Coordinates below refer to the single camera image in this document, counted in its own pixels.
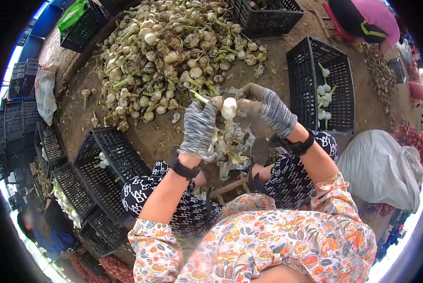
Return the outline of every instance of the glove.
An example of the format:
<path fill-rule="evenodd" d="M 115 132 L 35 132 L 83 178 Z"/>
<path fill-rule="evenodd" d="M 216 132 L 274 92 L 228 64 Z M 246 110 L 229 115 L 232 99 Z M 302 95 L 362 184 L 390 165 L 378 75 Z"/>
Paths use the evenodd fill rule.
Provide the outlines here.
<path fill-rule="evenodd" d="M 216 114 L 222 108 L 222 103 L 222 96 L 215 96 L 202 110 L 199 100 L 193 100 L 185 111 L 185 133 L 178 153 L 195 154 L 208 160 L 208 148 L 216 128 Z"/>
<path fill-rule="evenodd" d="M 254 111 L 256 107 L 247 107 L 248 100 L 243 97 L 253 97 L 262 103 L 261 109 Z M 290 112 L 287 106 L 279 99 L 276 92 L 271 89 L 249 83 L 237 92 L 237 109 L 247 114 L 260 112 L 259 117 L 265 121 L 268 127 L 276 132 L 280 138 L 285 139 L 295 128 L 298 117 Z"/>

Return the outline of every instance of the pink shirt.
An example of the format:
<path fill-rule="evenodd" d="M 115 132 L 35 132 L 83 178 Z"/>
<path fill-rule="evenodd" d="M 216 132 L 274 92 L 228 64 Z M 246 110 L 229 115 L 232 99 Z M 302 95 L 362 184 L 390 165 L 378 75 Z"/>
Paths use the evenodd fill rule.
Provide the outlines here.
<path fill-rule="evenodd" d="M 388 35 L 386 40 L 390 43 L 391 48 L 396 45 L 401 36 L 396 18 L 386 5 L 380 0 L 351 0 L 364 19 L 370 25 L 376 25 L 384 30 Z"/>

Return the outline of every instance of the green plastic bag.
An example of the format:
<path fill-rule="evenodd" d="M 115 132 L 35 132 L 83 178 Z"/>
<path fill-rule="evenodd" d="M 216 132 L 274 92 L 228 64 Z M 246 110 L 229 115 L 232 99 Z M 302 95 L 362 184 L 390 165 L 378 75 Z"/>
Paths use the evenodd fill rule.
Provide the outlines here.
<path fill-rule="evenodd" d="M 61 34 L 63 31 L 76 24 L 82 14 L 84 14 L 87 8 L 87 1 L 88 0 L 78 0 L 68 9 L 67 13 L 65 13 L 62 19 L 57 23 L 57 27 L 59 28 Z"/>

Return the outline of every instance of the person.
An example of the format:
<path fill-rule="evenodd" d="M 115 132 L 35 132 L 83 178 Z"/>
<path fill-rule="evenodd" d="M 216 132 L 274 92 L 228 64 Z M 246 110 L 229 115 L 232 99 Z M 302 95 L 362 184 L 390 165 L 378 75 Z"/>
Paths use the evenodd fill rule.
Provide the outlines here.
<path fill-rule="evenodd" d="M 77 245 L 71 224 L 63 215 L 54 197 L 47 195 L 44 212 L 27 209 L 17 216 L 17 223 L 23 233 L 47 251 L 45 257 L 57 260 L 62 251 Z"/>
<path fill-rule="evenodd" d="M 157 162 L 152 176 L 135 177 L 122 189 L 124 207 L 137 211 L 133 212 L 137 216 L 136 223 L 128 234 L 136 254 L 135 281 L 367 280 L 377 250 L 375 235 L 358 217 L 356 205 L 347 191 L 349 184 L 329 153 L 323 150 L 323 144 L 297 122 L 297 117 L 274 91 L 249 84 L 239 90 L 239 95 L 259 101 L 258 111 L 252 109 L 245 113 L 254 115 L 255 112 L 283 141 L 301 144 L 304 151 L 297 154 L 300 162 L 278 160 L 269 167 L 271 174 L 265 178 L 276 178 L 280 185 L 292 182 L 293 187 L 289 188 L 300 188 L 298 185 L 303 181 L 299 179 L 300 173 L 307 172 L 303 179 L 310 179 L 315 185 L 312 211 L 277 208 L 274 198 L 261 193 L 243 194 L 225 206 L 213 204 L 216 206 L 212 211 L 219 213 L 208 219 L 212 222 L 210 229 L 204 231 L 200 244 L 185 262 L 176 239 L 179 221 L 185 224 L 190 221 L 190 226 L 184 229 L 199 229 L 196 223 L 204 223 L 202 207 L 206 203 L 193 200 L 188 189 L 205 182 L 198 165 L 201 159 L 208 157 L 216 114 L 223 103 L 222 97 L 214 97 L 202 108 L 195 100 L 185 111 L 184 138 L 173 166 Z M 299 166 L 303 169 L 296 172 Z M 263 170 L 268 169 L 254 166 L 252 173 Z M 274 183 L 268 187 L 272 186 L 273 191 L 279 193 Z M 286 204 L 294 207 L 295 203 L 287 201 Z"/>
<path fill-rule="evenodd" d="M 407 33 L 400 17 L 380 0 L 328 0 L 328 4 L 347 33 L 357 42 L 379 43 L 381 54 L 394 48 Z"/>

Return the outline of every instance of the floral shirt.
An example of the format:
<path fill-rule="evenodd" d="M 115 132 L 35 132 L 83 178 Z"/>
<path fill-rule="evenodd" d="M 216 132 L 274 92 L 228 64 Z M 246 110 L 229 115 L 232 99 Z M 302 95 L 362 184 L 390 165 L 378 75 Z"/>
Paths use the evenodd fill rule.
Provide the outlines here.
<path fill-rule="evenodd" d="M 285 264 L 314 282 L 364 282 L 377 250 L 338 173 L 316 184 L 313 211 L 282 210 L 263 194 L 228 203 L 184 262 L 167 224 L 138 219 L 128 234 L 136 282 L 249 282 Z"/>

